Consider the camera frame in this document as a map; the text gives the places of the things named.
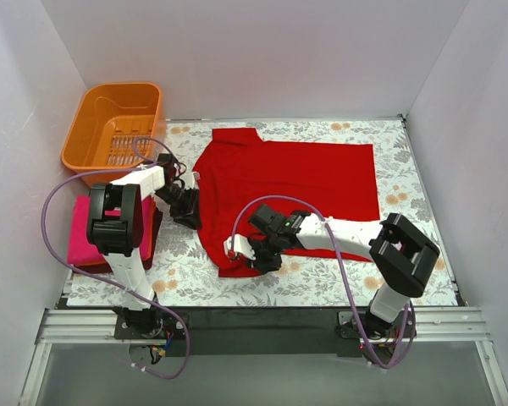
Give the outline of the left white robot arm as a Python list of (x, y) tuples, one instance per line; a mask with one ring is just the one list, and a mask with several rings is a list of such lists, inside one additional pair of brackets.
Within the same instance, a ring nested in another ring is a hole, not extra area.
[(163, 318), (152, 304), (155, 293), (141, 259), (142, 203), (156, 196), (169, 205), (175, 222), (197, 230), (202, 226), (199, 180), (199, 173), (182, 173), (174, 156), (161, 154), (149, 168), (91, 187), (87, 240), (96, 246), (126, 291), (117, 314), (143, 337), (156, 337), (162, 331)]

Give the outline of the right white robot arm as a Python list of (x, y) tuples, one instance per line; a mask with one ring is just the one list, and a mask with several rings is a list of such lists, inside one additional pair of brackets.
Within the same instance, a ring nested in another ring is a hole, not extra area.
[(262, 204), (248, 222), (260, 237), (249, 237), (247, 263), (261, 274), (277, 271), (286, 250), (330, 250), (373, 262), (384, 283), (361, 316), (366, 332), (385, 336), (395, 329), (409, 299), (422, 297), (439, 258), (439, 247), (407, 217), (391, 213), (381, 222), (321, 218), (309, 211), (286, 216)]

